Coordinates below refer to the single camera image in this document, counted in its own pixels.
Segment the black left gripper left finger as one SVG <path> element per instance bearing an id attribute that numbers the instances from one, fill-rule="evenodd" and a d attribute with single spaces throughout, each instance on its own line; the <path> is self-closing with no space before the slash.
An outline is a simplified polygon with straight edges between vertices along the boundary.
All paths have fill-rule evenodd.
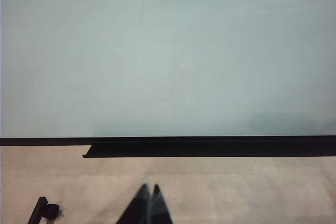
<path id="1" fill-rule="evenodd" d="M 141 185 L 116 224 L 144 224 L 148 222 L 150 191 L 147 184 Z"/>

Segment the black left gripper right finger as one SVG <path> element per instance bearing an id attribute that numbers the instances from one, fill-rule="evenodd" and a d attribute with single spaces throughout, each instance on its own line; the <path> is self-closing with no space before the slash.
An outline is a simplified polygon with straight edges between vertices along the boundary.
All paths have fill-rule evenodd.
<path id="1" fill-rule="evenodd" d="M 173 224 L 169 209 L 158 184 L 155 184 L 150 198 L 150 223 Z"/>

